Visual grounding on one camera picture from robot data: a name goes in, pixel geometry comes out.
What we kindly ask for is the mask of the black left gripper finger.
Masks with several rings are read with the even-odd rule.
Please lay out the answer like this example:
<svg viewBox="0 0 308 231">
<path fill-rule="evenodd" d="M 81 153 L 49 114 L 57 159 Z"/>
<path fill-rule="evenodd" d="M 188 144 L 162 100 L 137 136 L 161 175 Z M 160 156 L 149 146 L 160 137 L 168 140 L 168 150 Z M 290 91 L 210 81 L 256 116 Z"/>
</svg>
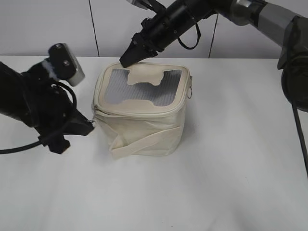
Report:
<svg viewBox="0 0 308 231">
<path fill-rule="evenodd" d="M 82 113 L 75 109 L 64 129 L 64 135 L 88 135 L 94 130 L 94 125 Z"/>
</svg>

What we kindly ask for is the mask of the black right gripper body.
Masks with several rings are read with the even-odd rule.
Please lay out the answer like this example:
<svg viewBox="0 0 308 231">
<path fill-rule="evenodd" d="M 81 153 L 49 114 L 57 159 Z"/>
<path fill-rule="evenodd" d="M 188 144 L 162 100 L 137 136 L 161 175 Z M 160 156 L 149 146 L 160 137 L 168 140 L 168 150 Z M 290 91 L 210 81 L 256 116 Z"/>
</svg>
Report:
<svg viewBox="0 0 308 231">
<path fill-rule="evenodd" d="M 190 14 L 188 12 L 158 13 L 153 18 L 146 18 L 141 23 L 142 30 L 136 33 L 133 39 L 143 40 L 154 50 L 154 57 L 163 52 L 167 46 L 177 40 L 185 49 L 186 46 L 180 39 L 181 35 L 190 29 Z"/>
</svg>

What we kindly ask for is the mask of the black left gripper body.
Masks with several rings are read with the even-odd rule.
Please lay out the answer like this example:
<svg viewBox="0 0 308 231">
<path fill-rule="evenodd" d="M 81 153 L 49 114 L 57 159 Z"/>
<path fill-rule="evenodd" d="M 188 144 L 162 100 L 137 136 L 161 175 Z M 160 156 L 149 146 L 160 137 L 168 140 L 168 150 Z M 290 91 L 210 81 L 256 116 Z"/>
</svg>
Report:
<svg viewBox="0 0 308 231">
<path fill-rule="evenodd" d="M 22 73 L 33 97 L 38 122 L 34 126 L 43 146 L 56 154 L 70 147 L 64 138 L 75 112 L 75 93 L 66 84 L 50 77 L 50 67 L 45 63 L 33 65 Z"/>
</svg>

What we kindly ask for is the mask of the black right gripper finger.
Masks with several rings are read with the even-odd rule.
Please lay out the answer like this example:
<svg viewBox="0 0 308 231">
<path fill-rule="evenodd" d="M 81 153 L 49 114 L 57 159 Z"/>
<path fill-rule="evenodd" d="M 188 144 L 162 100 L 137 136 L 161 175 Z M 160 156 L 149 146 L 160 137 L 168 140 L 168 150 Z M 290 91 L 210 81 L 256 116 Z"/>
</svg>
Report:
<svg viewBox="0 0 308 231">
<path fill-rule="evenodd" d="M 154 57 L 154 50 L 147 46 L 143 40 L 133 39 L 119 61 L 126 68 L 151 57 Z"/>
</svg>

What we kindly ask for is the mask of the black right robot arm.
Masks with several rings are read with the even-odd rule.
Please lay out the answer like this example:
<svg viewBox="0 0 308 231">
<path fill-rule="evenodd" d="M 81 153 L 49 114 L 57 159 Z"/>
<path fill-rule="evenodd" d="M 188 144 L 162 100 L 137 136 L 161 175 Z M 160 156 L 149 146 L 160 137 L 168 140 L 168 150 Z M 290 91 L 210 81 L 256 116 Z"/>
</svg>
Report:
<svg viewBox="0 0 308 231">
<path fill-rule="evenodd" d="M 277 68 L 282 70 L 282 90 L 301 111 L 308 109 L 308 20 L 264 0 L 177 0 L 165 7 L 155 0 L 133 0 L 132 5 L 155 12 L 142 21 L 120 58 L 129 67 L 163 52 L 191 27 L 214 14 L 238 26 L 252 25 L 282 49 Z"/>
</svg>

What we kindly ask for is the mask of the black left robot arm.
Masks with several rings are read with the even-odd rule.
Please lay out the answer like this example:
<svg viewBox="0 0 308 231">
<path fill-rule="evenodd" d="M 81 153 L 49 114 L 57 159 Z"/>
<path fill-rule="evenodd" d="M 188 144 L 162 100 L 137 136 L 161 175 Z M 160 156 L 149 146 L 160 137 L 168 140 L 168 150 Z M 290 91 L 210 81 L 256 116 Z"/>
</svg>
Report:
<svg viewBox="0 0 308 231">
<path fill-rule="evenodd" d="M 73 90 L 50 78 L 41 64 L 22 73 L 0 64 L 0 113 L 39 133 L 38 141 L 2 149 L 1 154 L 22 152 L 40 145 L 62 154 L 70 147 L 66 135 L 87 136 L 94 130 L 93 122 L 77 109 Z"/>
</svg>

